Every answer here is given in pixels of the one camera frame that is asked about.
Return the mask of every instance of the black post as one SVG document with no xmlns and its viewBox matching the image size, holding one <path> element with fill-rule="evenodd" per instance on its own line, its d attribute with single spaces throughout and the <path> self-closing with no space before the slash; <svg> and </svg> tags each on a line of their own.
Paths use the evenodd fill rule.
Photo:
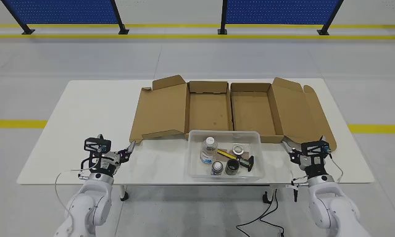
<svg viewBox="0 0 395 237">
<path fill-rule="evenodd" d="M 227 35 L 228 32 L 225 29 L 227 23 L 227 12 L 228 12 L 228 0 L 222 0 L 222 15 L 221 15 L 221 29 L 218 29 L 218 35 Z"/>
<path fill-rule="evenodd" d="M 17 23 L 20 25 L 20 27 L 23 29 L 23 35 L 30 35 L 32 34 L 35 30 L 31 30 L 27 24 L 23 23 L 17 16 L 17 14 L 12 10 L 11 6 L 8 5 L 6 0 L 0 0 L 5 7 L 7 8 L 7 10 L 11 13 L 11 15 L 14 17 L 14 19 L 17 21 Z"/>
<path fill-rule="evenodd" d="M 344 0 L 339 0 L 338 1 L 338 3 L 335 6 L 335 9 L 333 9 L 333 12 L 332 12 L 331 16 L 328 19 L 328 21 L 326 21 L 326 24 L 323 25 L 321 30 L 317 30 L 318 34 L 320 34 L 320 35 L 329 35 L 329 33 L 328 33 L 329 26 L 331 26 L 331 23 L 332 23 L 333 19 L 335 18 L 336 14 L 338 13 L 339 8 L 341 7 L 343 1 Z"/>
<path fill-rule="evenodd" d="M 125 28 L 125 25 L 122 23 L 121 16 L 119 15 L 118 7 L 117 7 L 117 4 L 115 3 L 115 0 L 110 0 L 110 2 L 112 5 L 112 8 L 114 10 L 115 17 L 117 18 L 117 21 L 118 21 L 118 25 L 119 25 L 119 29 L 120 29 L 118 34 L 119 35 L 127 35 L 129 33 L 129 30 L 127 30 Z"/>
</svg>

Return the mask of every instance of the yellow floor stripe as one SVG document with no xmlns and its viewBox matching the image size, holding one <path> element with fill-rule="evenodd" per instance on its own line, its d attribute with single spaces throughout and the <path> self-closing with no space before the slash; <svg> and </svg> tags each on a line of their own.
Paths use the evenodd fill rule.
<svg viewBox="0 0 395 237">
<path fill-rule="evenodd" d="M 0 120 L 0 128 L 44 128 L 47 120 Z M 395 125 L 349 124 L 351 133 L 395 134 Z"/>
<path fill-rule="evenodd" d="M 210 34 L 32 34 L 0 35 L 0 39 L 118 39 L 118 40 L 395 40 L 395 35 L 210 35 Z"/>
<path fill-rule="evenodd" d="M 116 24 L 29 24 L 30 28 L 117 28 Z M 127 23 L 127 28 L 220 28 L 219 23 Z M 19 28 L 0 24 L 0 28 Z M 321 28 L 322 25 L 228 24 L 227 28 Z M 395 25 L 331 25 L 330 28 L 393 29 Z"/>
<path fill-rule="evenodd" d="M 352 133 L 395 134 L 395 125 L 349 124 Z"/>
<path fill-rule="evenodd" d="M 42 129 L 47 120 L 0 120 L 0 128 Z"/>
</svg>

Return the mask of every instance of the white bottle cap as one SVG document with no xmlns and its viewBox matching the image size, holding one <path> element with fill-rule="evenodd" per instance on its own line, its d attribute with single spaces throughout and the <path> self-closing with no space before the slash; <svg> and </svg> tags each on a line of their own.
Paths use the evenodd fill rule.
<svg viewBox="0 0 395 237">
<path fill-rule="evenodd" d="M 216 170 L 220 170 L 220 169 L 222 168 L 221 162 L 214 162 L 214 168 L 215 168 Z"/>
<path fill-rule="evenodd" d="M 214 145 L 214 138 L 213 137 L 206 138 L 206 145 L 208 147 L 212 147 Z"/>
</svg>

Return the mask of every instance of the plastic container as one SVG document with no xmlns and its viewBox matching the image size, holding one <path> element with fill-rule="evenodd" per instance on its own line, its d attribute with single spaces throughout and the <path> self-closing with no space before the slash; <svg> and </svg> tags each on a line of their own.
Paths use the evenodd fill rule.
<svg viewBox="0 0 395 237">
<path fill-rule="evenodd" d="M 223 172 L 221 175 L 211 175 L 211 164 L 203 163 L 201 159 L 202 143 L 208 137 L 213 137 L 218 142 L 219 149 L 232 150 L 235 144 L 240 144 L 245 152 L 254 156 L 254 166 L 252 170 L 240 167 L 236 175 L 227 175 Z M 264 177 L 264 158 L 262 155 L 262 145 L 260 136 L 256 131 L 204 131 L 192 130 L 189 133 L 188 153 L 186 160 L 187 174 L 193 178 L 205 178 L 212 181 L 254 181 Z"/>
</svg>

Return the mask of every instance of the table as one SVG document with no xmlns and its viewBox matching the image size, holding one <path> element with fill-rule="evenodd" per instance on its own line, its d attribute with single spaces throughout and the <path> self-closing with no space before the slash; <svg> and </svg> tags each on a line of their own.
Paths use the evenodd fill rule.
<svg viewBox="0 0 395 237">
<path fill-rule="evenodd" d="M 371 183 L 374 177 L 352 137 L 329 89 L 322 79 L 290 79 L 314 88 L 336 138 L 335 162 L 344 170 L 341 183 Z M 262 80 L 228 80 L 232 82 L 272 82 Z M 112 141 L 112 150 L 128 146 L 128 138 L 142 87 L 152 80 L 70 81 L 31 152 L 17 183 L 21 185 L 54 184 L 58 173 L 78 169 L 89 156 L 83 150 L 84 140 L 102 133 Z M 207 185 L 247 184 L 192 179 L 185 172 L 188 142 L 179 137 L 144 140 L 128 163 L 114 176 L 115 185 Z M 262 144 L 265 176 L 248 184 L 283 185 L 304 172 L 289 161 L 280 144 Z M 327 158 L 327 172 L 337 179 L 341 172 Z M 82 184 L 77 173 L 65 173 L 60 185 Z"/>
</svg>

